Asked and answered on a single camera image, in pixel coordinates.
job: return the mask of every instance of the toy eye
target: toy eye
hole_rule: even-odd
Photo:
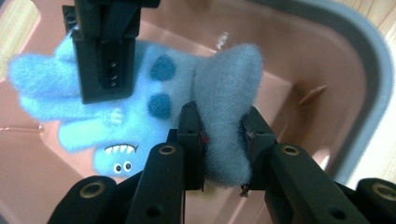
[[[114,170],[114,173],[116,173],[116,174],[121,173],[121,170],[122,170],[121,164],[119,164],[119,163],[114,164],[113,170]]]
[[[126,161],[126,162],[124,163],[124,170],[125,170],[126,172],[130,172],[130,171],[132,170],[132,164],[131,164],[129,161]]]

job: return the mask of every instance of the plush monster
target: plush monster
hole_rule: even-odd
[[[94,147],[93,165],[100,175],[140,172],[151,148],[177,127],[181,107],[195,101],[209,137],[207,178],[225,186],[250,178],[239,128],[261,77],[262,57],[252,45],[200,57],[137,41],[132,96],[84,105],[70,36],[54,57],[23,54],[9,67],[21,107],[40,121],[59,120],[59,140],[69,153]]]

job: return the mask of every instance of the fuzzy fabric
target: fuzzy fabric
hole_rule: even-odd
[[[60,120],[59,140],[68,152],[95,147],[93,165],[100,175],[140,172],[151,148],[177,127],[181,107],[195,101],[210,139],[207,178],[224,186],[250,179],[239,128],[261,77],[262,56],[253,45],[206,58],[136,41],[133,95],[84,105],[70,36],[53,57],[23,54],[9,67],[21,107],[35,119]]]

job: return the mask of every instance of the black plastic bracket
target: black plastic bracket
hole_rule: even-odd
[[[292,212],[285,223],[369,223],[303,148],[276,145],[271,167],[274,185],[265,201],[273,219],[285,218],[284,210],[273,205],[288,203]]]
[[[177,142],[185,150],[186,190],[203,189],[205,182],[205,132],[195,102],[183,105]]]
[[[82,103],[117,100],[134,89],[134,45],[141,7],[160,0],[75,0],[63,6],[66,30],[72,30]]]
[[[183,147],[157,145],[150,151],[146,167],[125,223],[184,223]]]
[[[252,177],[246,189],[266,190],[270,162],[269,156],[277,144],[276,136],[256,107],[251,107],[242,119],[247,157],[250,160]]]

